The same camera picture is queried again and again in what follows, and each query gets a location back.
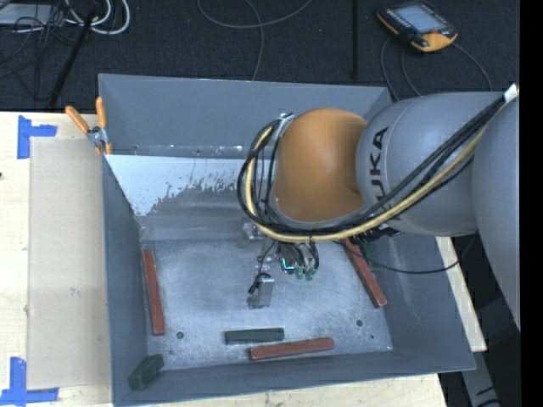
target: beige board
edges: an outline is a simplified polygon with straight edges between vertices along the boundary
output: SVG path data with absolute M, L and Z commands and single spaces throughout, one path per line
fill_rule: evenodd
M 27 387 L 108 384 L 100 157 L 61 135 L 31 150 Z

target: orange clamp handle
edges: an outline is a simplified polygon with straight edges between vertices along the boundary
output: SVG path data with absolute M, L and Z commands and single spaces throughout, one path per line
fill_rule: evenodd
M 105 128 L 108 122 L 105 116 L 104 100 L 102 97 L 96 98 L 96 115 L 98 117 L 98 126 L 100 128 Z
M 79 112 L 76 109 L 74 109 L 72 106 L 70 105 L 66 106 L 64 111 L 74 121 L 74 123 L 82 132 L 87 133 L 91 129 L 89 124 L 82 118 Z

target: white cable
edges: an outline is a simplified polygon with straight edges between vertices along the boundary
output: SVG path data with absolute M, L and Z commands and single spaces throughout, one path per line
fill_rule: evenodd
M 126 0 L 121 0 L 121 1 L 126 12 L 125 24 L 123 24 L 123 26 L 117 29 L 116 31 L 101 31 L 100 29 L 91 27 L 92 31 L 94 31 L 95 33 L 99 33 L 100 35 L 119 35 L 120 33 L 122 33 L 128 28 L 128 26 L 130 25 L 130 7 L 128 6 L 128 2 Z
M 107 3 L 107 6 L 108 6 L 107 13 L 102 19 L 94 21 L 94 22 L 91 23 L 91 30 L 93 32 L 95 32 L 95 33 L 100 34 L 100 35 L 118 35 L 118 34 L 122 33 L 123 31 L 125 31 L 128 28 L 128 26 L 130 25 L 130 18 L 131 18 L 131 16 L 130 16 L 130 7 L 128 6 L 128 2 L 126 0 L 121 0 L 122 4 L 123 4 L 123 7 L 124 7 L 124 10 L 126 12 L 125 23 L 123 24 L 123 26 L 121 28 L 119 28 L 117 30 L 114 30 L 114 31 L 100 30 L 100 29 L 96 28 L 95 26 L 104 23 L 111 15 L 111 2 L 109 0 L 105 0 L 105 1 Z M 70 0 L 64 0 L 64 2 L 68 6 L 70 6 Z M 84 25 L 85 24 L 83 19 L 77 14 L 77 12 L 74 9 L 71 8 L 70 13 L 74 16 L 76 21 L 74 21 L 74 20 L 66 20 L 67 22 L 72 23 L 72 24 L 78 24 L 78 25 Z
M 70 8 L 70 13 L 72 14 L 72 16 L 76 19 L 76 21 L 74 20 L 69 20 L 69 19 L 66 19 L 65 21 L 67 23 L 71 23 L 71 24 L 77 24 L 77 25 L 81 25 L 83 26 L 85 24 L 85 21 L 77 14 L 77 12 L 71 7 L 70 5 L 70 0 L 64 0 L 64 2 L 66 3 L 66 5 Z M 111 15 L 111 1 L 110 0 L 105 0 L 106 2 L 106 5 L 108 7 L 108 10 L 106 11 L 106 15 L 103 16 L 102 19 L 100 20 L 96 20 L 96 21 L 93 21 L 91 23 L 91 26 L 95 26 L 95 25 L 101 25 L 102 23 L 104 23 L 105 21 L 108 20 L 109 16 Z

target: yellow cable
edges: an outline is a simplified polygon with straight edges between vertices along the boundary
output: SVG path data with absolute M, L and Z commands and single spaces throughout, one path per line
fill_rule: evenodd
M 473 152 L 475 147 L 477 146 L 477 143 L 479 142 L 479 139 L 483 135 L 484 130 L 486 129 L 486 126 L 479 131 L 475 137 L 464 147 L 464 149 L 441 171 L 439 171 L 431 180 L 429 180 L 424 186 L 419 188 L 417 191 L 415 191 L 411 196 L 401 200 L 399 203 L 397 203 L 394 207 L 388 209 L 387 211 L 383 212 L 382 214 L 374 217 L 373 219 L 367 221 L 366 223 L 362 223 L 359 226 L 356 226 L 351 229 L 347 229 L 345 231 L 341 232 L 335 232 L 328 235 L 316 235 L 316 236 L 310 236 L 310 235 L 287 235 L 282 234 L 279 232 L 275 232 L 272 229 L 260 225 L 256 223 L 256 226 L 270 238 L 273 238 L 274 240 L 283 242 L 283 243 L 307 243 L 309 241 L 312 241 L 314 243 L 324 242 L 324 241 L 333 241 L 333 240 L 341 240 L 344 238 L 352 237 L 354 235 L 361 234 L 363 232 L 369 231 L 370 229 L 377 227 L 384 223 L 385 221 L 392 219 L 393 217 L 396 217 L 401 212 L 408 209 L 410 206 L 412 206 L 415 202 L 417 202 L 419 199 L 421 199 L 423 196 L 428 194 L 432 189 L 434 189 L 436 186 L 439 185 L 439 181 L 444 178 L 451 170 L 453 170 L 455 167 L 457 167 L 464 159 L 467 158 L 467 156 Z M 272 131 L 271 128 L 269 128 L 267 131 L 265 131 L 261 136 L 260 139 L 257 141 L 255 145 L 255 149 L 257 149 L 262 141 L 267 137 L 267 135 Z M 249 212 L 252 215 L 256 215 L 255 206 L 253 205 L 253 200 L 251 197 L 251 176 L 253 175 L 253 170 L 255 167 L 255 159 L 251 159 L 249 161 L 249 164 L 247 166 L 247 175 L 245 178 L 245 199 L 247 208 L 249 209 Z

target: wooden block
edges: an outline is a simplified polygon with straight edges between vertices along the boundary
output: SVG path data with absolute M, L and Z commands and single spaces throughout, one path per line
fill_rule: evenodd
M 164 335 L 164 312 L 162 310 L 162 300 L 160 299 L 159 281 L 156 276 L 154 255 L 151 249 L 143 250 L 143 267 L 145 269 L 145 279 L 147 281 L 147 291 L 149 297 L 149 308 L 151 311 L 151 323 L 153 325 L 153 334 L 155 336 Z
M 372 273 L 370 266 L 363 258 L 360 249 L 351 243 L 350 240 L 341 240 L 345 248 L 345 252 L 350 259 L 353 267 L 355 267 L 356 274 L 360 278 L 362 285 L 366 289 L 367 295 L 372 300 L 373 306 L 376 308 L 385 306 L 387 299 L 384 297 L 383 290 L 379 286 L 377 279 Z
M 273 345 L 262 345 L 249 349 L 251 360 L 275 359 L 278 357 L 291 356 L 295 354 L 315 353 L 326 351 L 334 346 L 331 337 L 318 337 L 291 343 L 275 343 Z

